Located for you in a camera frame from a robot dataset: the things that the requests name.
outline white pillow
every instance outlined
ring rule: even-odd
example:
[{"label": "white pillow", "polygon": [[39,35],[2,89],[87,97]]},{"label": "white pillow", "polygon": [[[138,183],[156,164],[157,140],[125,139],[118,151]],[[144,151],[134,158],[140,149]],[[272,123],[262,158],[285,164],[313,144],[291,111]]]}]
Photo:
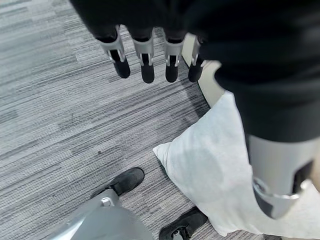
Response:
[{"label": "white pillow", "polygon": [[312,186],[291,211],[273,220],[256,203],[245,137],[232,93],[197,123],[153,149],[174,184],[222,236],[236,230],[320,239],[320,194]]}]

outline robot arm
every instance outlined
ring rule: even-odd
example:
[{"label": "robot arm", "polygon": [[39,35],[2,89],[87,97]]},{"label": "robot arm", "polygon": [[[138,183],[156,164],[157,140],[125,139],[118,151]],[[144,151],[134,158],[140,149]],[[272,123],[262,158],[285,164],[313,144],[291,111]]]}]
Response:
[{"label": "robot arm", "polygon": [[203,60],[218,60],[217,82],[234,93],[261,210],[283,216],[308,185],[320,136],[320,1],[71,0],[122,78],[130,75],[117,26],[134,39],[146,83],[154,79],[150,29],[165,32],[166,79],[177,79],[186,32]]}]

